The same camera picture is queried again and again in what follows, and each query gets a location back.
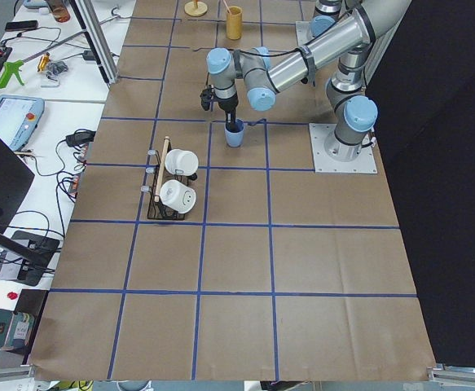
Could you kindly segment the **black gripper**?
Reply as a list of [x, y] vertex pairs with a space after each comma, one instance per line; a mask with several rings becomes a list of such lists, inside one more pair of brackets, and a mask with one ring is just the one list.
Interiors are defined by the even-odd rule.
[[238, 106], [238, 96], [232, 95], [230, 98], [220, 98], [215, 96], [214, 100], [218, 106], [225, 112], [225, 129], [228, 132], [236, 132], [235, 110]]

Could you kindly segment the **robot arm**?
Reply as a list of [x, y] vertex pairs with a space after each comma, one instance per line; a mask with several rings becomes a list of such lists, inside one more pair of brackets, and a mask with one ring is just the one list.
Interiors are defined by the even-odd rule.
[[363, 140], [378, 117], [376, 104], [361, 92], [365, 64], [376, 40], [401, 21], [410, 3], [317, 1], [315, 5], [310, 40], [285, 52], [276, 65], [270, 63], [273, 55], [264, 46], [212, 49], [206, 57], [208, 83], [200, 104], [204, 110], [218, 104], [231, 137], [240, 132], [236, 80], [243, 80], [250, 106], [264, 112], [274, 106], [277, 94], [298, 82], [313, 82], [318, 70], [336, 60], [337, 69], [325, 90], [338, 122], [324, 139], [323, 149], [335, 161], [350, 162], [367, 148]]

